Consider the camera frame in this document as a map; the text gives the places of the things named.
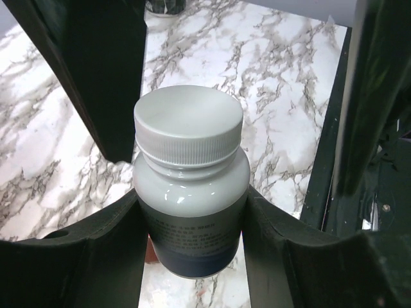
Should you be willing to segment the white pill bottle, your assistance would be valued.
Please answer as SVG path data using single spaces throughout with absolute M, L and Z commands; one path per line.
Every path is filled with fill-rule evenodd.
M 134 107 L 133 184 L 158 260 L 199 279 L 236 255 L 250 182 L 242 150 L 243 109 L 197 85 L 147 93 Z

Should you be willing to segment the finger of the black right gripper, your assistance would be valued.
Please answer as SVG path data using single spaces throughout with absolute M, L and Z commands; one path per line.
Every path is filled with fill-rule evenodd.
M 410 1 L 357 1 L 340 113 L 333 194 L 357 190 L 410 66 Z
M 103 156 L 130 162 L 141 95 L 144 1 L 12 1 Z

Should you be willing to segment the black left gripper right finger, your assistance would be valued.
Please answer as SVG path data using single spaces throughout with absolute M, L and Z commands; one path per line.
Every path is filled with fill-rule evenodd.
M 321 232 L 247 191 L 243 245 L 253 307 L 409 307 L 410 236 Z

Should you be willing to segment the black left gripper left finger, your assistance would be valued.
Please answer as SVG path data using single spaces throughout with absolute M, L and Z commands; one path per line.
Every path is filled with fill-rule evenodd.
M 137 307 L 147 239 L 130 191 L 43 239 L 1 241 L 1 307 Z

